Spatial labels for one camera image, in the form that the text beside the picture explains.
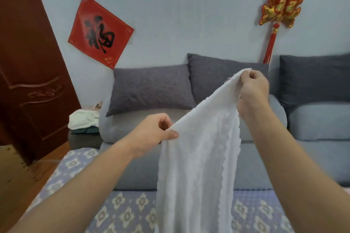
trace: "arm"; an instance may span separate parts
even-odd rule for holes
[[[295,232],[350,232],[350,196],[308,157],[269,106],[269,83],[244,72],[237,109]]]
[[[147,153],[161,140],[178,137],[174,131],[165,131],[170,126],[165,113],[147,116],[9,232],[84,232],[130,161]]]

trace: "dark gray pillow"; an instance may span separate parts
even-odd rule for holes
[[[268,77],[269,65],[267,64],[242,63],[198,54],[188,54],[187,57],[192,93],[197,104],[213,94],[228,77],[232,77],[244,68],[259,70]]]
[[[106,117],[156,108],[190,110],[196,106],[188,65],[114,69],[111,103]]]
[[[313,102],[350,102],[350,54],[280,56],[279,99],[290,112]]]

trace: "brown wooden door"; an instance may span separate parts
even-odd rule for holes
[[[80,104],[41,0],[0,4],[0,105],[25,156],[37,160],[67,141]]]

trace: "white folded cloth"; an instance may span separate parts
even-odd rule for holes
[[[71,130],[88,128],[91,126],[98,127],[98,111],[76,110],[69,116],[68,128]]]
[[[155,232],[232,233],[241,143],[236,105],[244,70],[170,128],[179,133],[178,139],[162,142]]]

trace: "purple floral fabric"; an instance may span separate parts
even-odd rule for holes
[[[94,148],[69,151],[27,211],[77,175],[98,151]],[[156,225],[155,199],[155,191],[113,191],[85,233],[151,233]],[[235,190],[232,216],[233,233],[294,232],[273,190]]]

